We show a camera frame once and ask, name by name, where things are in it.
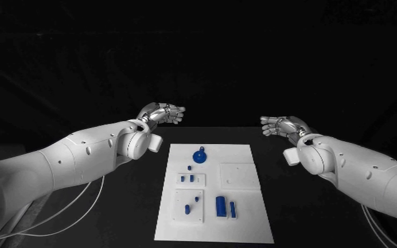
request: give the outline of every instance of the blue pear-shaped object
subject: blue pear-shaped object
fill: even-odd
[[[193,154],[193,160],[196,163],[204,163],[207,160],[207,154],[204,152],[204,147],[200,147],[200,150]]]

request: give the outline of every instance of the white cable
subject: white cable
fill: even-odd
[[[84,191],[81,192],[81,194],[78,195],[78,197],[75,198],[75,200],[68,204],[68,206],[53,215],[51,216],[46,220],[43,220],[42,222],[39,222],[36,225],[33,225],[32,227],[23,229],[22,231],[16,232],[16,233],[12,233],[12,234],[7,234],[7,235],[0,235],[0,239],[3,238],[9,238],[9,237],[13,237],[15,235],[19,235],[22,234],[23,232],[32,230],[33,228],[36,228],[39,225],[42,225],[43,223],[46,223],[51,219],[53,219],[69,207],[71,205],[76,202],[76,200],[79,199],[79,197],[84,195],[89,185],[91,185],[92,182],[88,183]]]
[[[86,214],[89,213],[91,209],[94,208],[94,205],[95,205],[97,200],[98,200],[99,195],[101,195],[101,191],[102,191],[102,187],[104,187],[104,180],[105,180],[105,176],[102,177],[101,189],[99,189],[99,193],[98,193],[98,195],[97,195],[97,199],[95,199],[95,201],[94,201],[94,204],[91,205],[91,208],[89,208],[89,210],[85,212],[84,216],[79,218],[79,220],[78,220],[71,226],[68,226],[68,227],[66,227],[65,229],[62,229],[61,231],[53,232],[52,234],[46,234],[46,235],[19,234],[19,235],[29,235],[29,236],[32,236],[32,237],[48,237],[48,236],[56,235],[56,234],[59,234],[61,232],[63,232],[65,230],[68,230],[68,229],[84,219],[84,217],[85,217]]]
[[[368,216],[367,216],[367,212],[366,212],[366,209],[364,209],[364,206],[363,206],[363,205],[361,205],[361,208],[363,208],[363,212],[364,212],[364,215],[366,215],[366,218],[367,218],[370,227],[373,228],[374,234],[377,235],[378,240],[383,242],[383,239],[381,239],[381,237],[378,236],[377,231],[374,230],[374,227],[373,227],[373,224],[371,224],[370,218],[368,218]]]
[[[370,216],[370,218],[371,218],[371,221],[373,221],[374,225],[377,226],[378,231],[383,233],[383,236],[384,236],[386,239],[390,241],[390,243],[397,247],[396,242],[390,239],[390,237],[387,236],[387,234],[383,232],[383,229],[378,227],[378,224],[377,224],[377,222],[376,222],[374,219],[373,219],[373,216],[371,216],[371,213],[370,213],[370,211],[368,211],[367,206],[364,206],[364,208],[366,208],[366,211],[367,211],[368,216]]]

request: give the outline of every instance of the cable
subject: cable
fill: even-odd
[[[101,190],[102,190],[102,186],[104,186],[104,178],[105,178],[105,177],[102,177]],[[79,197],[84,195],[84,193],[85,193],[85,191],[86,191],[86,189],[88,189],[91,183],[92,183],[92,182],[88,183],[88,185],[86,185],[84,191],[81,192],[81,194],[78,195],[78,197],[75,198],[75,200],[68,204],[68,206],[66,206],[53,216],[51,216],[46,220],[43,220],[42,222],[39,222],[36,225],[33,225],[33,226],[29,227],[27,229],[23,229],[22,231],[19,231],[19,232],[16,232],[16,233],[12,233],[12,234],[7,234],[7,235],[0,235],[0,239],[13,237],[15,235],[30,235],[30,234],[23,234],[23,232],[32,230],[32,229],[36,228],[39,225],[42,225],[43,223],[46,223],[51,219],[53,219],[53,218],[55,218],[55,217],[71,207],[71,205],[76,202],[76,200],[79,199]]]
[[[367,213],[368,213],[368,216],[370,216],[370,218],[371,218],[371,221],[373,221],[374,225],[377,226],[378,231],[383,233],[383,236],[384,236],[386,239],[390,241],[390,243],[397,247],[396,242],[390,239],[390,237],[389,237],[387,234],[384,233],[383,229],[378,227],[378,224],[377,224],[377,222],[376,222],[374,219],[373,219],[373,216],[371,216],[368,207],[364,206],[364,209],[366,209],[366,211],[367,211]]]
[[[368,219],[367,212],[366,212],[366,209],[364,209],[364,205],[361,205],[361,208],[363,208],[363,212],[364,212],[364,215],[366,215],[366,218],[367,218],[367,221],[368,221],[370,227],[373,228],[374,234],[377,235],[378,240],[380,240],[380,242],[383,243],[384,247],[386,247],[386,248],[389,248],[389,246],[387,246],[387,244],[384,243],[384,241],[383,241],[381,237],[378,236],[377,231],[374,230],[374,226],[373,226],[371,221],[370,221],[370,219]]]

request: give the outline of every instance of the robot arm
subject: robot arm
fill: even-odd
[[[261,117],[261,120],[263,135],[288,137],[296,146],[284,152],[288,164],[302,163],[308,172],[327,179],[358,203],[397,218],[396,159],[360,145],[314,134],[296,117]]]
[[[151,103],[137,119],[71,133],[45,149],[0,161],[0,229],[39,197],[95,181],[140,159],[147,149],[158,152],[163,139],[151,131],[157,123],[179,123],[184,111],[184,107]]]

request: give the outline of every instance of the black table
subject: black table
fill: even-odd
[[[89,214],[62,233],[26,237],[22,248],[56,247],[383,247],[360,204],[301,165],[289,166],[279,136],[265,137],[261,127],[158,127],[164,142],[158,153],[147,151],[105,176],[102,194]],[[154,241],[170,144],[249,144],[262,186],[275,244]],[[68,227],[91,207],[101,187],[92,182],[68,210],[32,234]],[[75,199],[85,185],[55,191],[35,224]]]

